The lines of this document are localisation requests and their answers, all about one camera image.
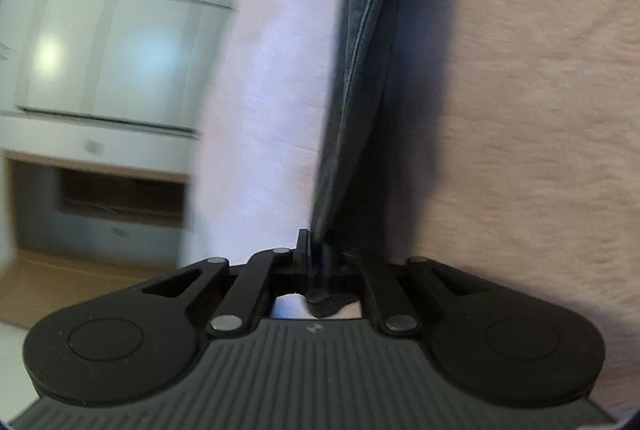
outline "round joint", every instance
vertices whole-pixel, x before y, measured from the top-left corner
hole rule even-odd
[[[392,315],[386,319],[385,326],[398,333],[412,331],[418,327],[418,320],[410,315]]]
[[[242,327],[242,318],[236,315],[220,315],[213,318],[210,323],[216,331],[235,331]]]

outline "beige blanket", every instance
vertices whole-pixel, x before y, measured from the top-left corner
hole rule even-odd
[[[607,344],[594,399],[628,415],[640,406],[640,0],[452,3],[440,184],[412,251],[588,316]],[[338,4],[238,0],[204,106],[187,260],[243,262],[307,226]]]

